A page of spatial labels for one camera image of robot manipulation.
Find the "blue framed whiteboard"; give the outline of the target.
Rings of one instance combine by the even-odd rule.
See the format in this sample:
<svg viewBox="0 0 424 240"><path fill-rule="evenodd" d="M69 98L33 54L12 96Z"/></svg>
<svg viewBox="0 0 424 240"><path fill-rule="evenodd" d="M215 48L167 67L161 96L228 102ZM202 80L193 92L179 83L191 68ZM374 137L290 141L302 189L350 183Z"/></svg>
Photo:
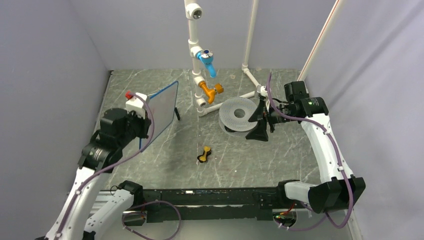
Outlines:
<svg viewBox="0 0 424 240"><path fill-rule="evenodd" d="M139 148L149 146L173 122L175 116L176 100L179 82L176 80L158 92L149 96L148 106L154 120L154 133L150 143L147 139L139 140Z"/></svg>

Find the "yellow black eraser pad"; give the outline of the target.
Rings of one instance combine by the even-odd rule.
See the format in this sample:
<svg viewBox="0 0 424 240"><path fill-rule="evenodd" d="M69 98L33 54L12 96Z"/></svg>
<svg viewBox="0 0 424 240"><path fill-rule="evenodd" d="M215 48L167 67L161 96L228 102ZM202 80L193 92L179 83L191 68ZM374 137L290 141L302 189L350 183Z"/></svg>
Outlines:
<svg viewBox="0 0 424 240"><path fill-rule="evenodd" d="M212 154L212 149L209 146L203 147L202 154L197 156L197 160L199 163L206 163L208 161L208 157Z"/></svg>

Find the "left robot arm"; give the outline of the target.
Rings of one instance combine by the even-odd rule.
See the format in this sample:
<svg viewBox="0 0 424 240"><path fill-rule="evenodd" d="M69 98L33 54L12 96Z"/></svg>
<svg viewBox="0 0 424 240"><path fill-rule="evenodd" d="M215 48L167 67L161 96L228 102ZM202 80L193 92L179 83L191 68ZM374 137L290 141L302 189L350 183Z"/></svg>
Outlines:
<svg viewBox="0 0 424 240"><path fill-rule="evenodd" d="M104 206L90 213L103 184L123 157L124 148L135 138L151 142L154 128L148 108L107 110L99 129L81 151L73 186L58 218L42 239L99 240L126 209L139 209L144 203L143 187L125 181Z"/></svg>

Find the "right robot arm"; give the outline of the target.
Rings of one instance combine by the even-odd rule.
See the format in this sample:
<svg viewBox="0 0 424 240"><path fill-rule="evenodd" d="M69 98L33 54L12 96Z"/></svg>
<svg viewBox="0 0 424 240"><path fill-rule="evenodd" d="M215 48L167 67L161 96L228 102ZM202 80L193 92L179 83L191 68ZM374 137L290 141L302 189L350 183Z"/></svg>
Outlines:
<svg viewBox="0 0 424 240"><path fill-rule="evenodd" d="M332 131L329 109L321 97L311 97L303 81L284 85L285 103L276 105L268 87L259 85L255 96L259 104L249 122L256 126L246 135L248 140L267 142L268 132L276 124L298 122L311 144L318 164L320 184L300 180L279 182L276 203L289 207L294 201L308 204L317 214L339 210L352 211L366 188L362 177L355 177L339 149Z"/></svg>

